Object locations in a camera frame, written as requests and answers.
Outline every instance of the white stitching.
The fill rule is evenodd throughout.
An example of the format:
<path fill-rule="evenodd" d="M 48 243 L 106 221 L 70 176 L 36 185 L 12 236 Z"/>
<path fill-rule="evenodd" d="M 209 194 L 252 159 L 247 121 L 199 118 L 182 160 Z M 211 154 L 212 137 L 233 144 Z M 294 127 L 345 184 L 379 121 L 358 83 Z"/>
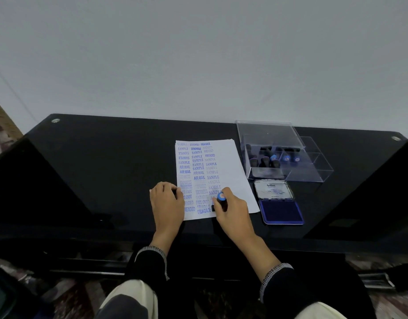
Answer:
<path fill-rule="evenodd" d="M 136 262 L 136 259 L 138 258 L 139 253 L 141 253 L 143 251 L 154 251 L 154 252 L 157 252 L 158 254 L 160 254 L 161 257 L 163 257 L 163 260 L 164 260 L 164 275 L 166 276 L 166 281 L 167 281 L 169 279 L 169 277 L 167 275 L 167 258 L 166 258 L 166 254 L 156 246 L 145 246 L 145 247 L 141 248 L 139 250 L 139 252 L 136 254 L 135 262 Z"/>
<path fill-rule="evenodd" d="M 288 263 L 280 263 L 278 265 L 276 265 L 275 267 L 273 267 L 264 277 L 263 282 L 261 284 L 260 287 L 260 301 L 261 303 L 263 303 L 263 296 L 264 296 L 264 290 L 266 289 L 267 284 L 269 283 L 270 279 L 276 274 L 278 273 L 280 270 L 282 270 L 283 268 L 290 268 L 293 269 L 293 267 L 288 264 Z"/>

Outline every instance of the person's left hand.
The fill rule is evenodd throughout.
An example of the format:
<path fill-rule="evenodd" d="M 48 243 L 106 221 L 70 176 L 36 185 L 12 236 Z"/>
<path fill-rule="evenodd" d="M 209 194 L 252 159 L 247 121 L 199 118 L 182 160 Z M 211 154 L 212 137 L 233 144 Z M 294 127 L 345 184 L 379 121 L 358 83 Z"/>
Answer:
<path fill-rule="evenodd" d="M 176 189 L 177 199 L 172 189 Z M 151 245 L 167 255 L 185 216 L 183 193 L 180 187 L 170 182 L 159 182 L 150 189 L 150 199 L 156 227 Z"/>

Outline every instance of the clear plastic box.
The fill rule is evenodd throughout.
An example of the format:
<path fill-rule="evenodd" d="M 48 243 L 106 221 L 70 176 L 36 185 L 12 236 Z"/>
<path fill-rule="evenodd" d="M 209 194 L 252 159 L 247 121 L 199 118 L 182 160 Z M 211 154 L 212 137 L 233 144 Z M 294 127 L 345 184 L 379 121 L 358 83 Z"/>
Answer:
<path fill-rule="evenodd" d="M 249 179 L 324 182 L 334 171 L 313 139 L 300 137 L 291 123 L 237 121 L 237 127 Z"/>

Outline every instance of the stack of paper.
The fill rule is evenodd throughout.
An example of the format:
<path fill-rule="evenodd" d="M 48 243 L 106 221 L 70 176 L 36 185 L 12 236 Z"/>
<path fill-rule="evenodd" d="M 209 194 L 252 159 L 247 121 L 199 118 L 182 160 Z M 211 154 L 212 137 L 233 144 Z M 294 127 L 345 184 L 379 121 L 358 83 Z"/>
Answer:
<path fill-rule="evenodd" d="M 185 198 L 185 220 L 215 217 L 212 197 L 230 187 L 233 194 L 244 199 L 249 213 L 260 211 L 234 140 L 176 141 L 177 185 Z"/>

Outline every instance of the gray wall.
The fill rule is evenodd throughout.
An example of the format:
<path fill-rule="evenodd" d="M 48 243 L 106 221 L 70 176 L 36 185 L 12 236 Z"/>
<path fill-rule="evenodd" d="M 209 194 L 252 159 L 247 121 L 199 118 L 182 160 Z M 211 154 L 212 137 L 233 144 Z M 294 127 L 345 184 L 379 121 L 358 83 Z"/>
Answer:
<path fill-rule="evenodd" d="M 0 0 L 0 104 L 408 137 L 408 0 Z"/>

